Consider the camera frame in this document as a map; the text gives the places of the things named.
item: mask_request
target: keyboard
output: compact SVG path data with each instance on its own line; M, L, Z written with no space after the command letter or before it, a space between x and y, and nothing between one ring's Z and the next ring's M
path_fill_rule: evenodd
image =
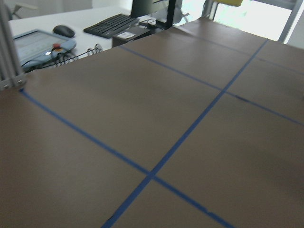
M84 32L96 36L111 38L119 32L127 29L131 25L139 21L137 18L131 18L124 14L117 14L113 17L107 18L99 23L84 29Z

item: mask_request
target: black computer mouse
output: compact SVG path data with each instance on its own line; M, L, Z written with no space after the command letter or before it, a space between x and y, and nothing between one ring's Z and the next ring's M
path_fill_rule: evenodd
M53 32L69 38L72 38L75 35L75 32L65 25L57 25L54 27Z

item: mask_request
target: desk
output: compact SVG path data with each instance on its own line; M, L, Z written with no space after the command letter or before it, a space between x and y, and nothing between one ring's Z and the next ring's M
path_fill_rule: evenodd
M99 43L104 50L112 48L112 39L105 39L84 33L83 29L119 13L130 14L128 10L123 8L103 7L12 20L9 24L13 35L18 35L33 29L52 32L53 28L57 25L67 25L76 33L74 39L77 46L74 53L79 55L86 52L88 48L94 48L97 43Z
M303 226L304 51L182 28L1 93L1 228Z

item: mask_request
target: sticker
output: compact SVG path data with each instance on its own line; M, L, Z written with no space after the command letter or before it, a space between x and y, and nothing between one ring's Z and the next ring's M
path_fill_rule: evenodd
M128 39L131 38L133 36L135 36L136 34L131 33L131 32L124 32L122 34L117 35L117 37L121 38L121 39Z

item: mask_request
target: computer monitor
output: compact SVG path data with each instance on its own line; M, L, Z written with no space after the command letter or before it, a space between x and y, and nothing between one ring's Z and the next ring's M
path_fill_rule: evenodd
M131 17L138 18L168 7L168 0L133 0Z

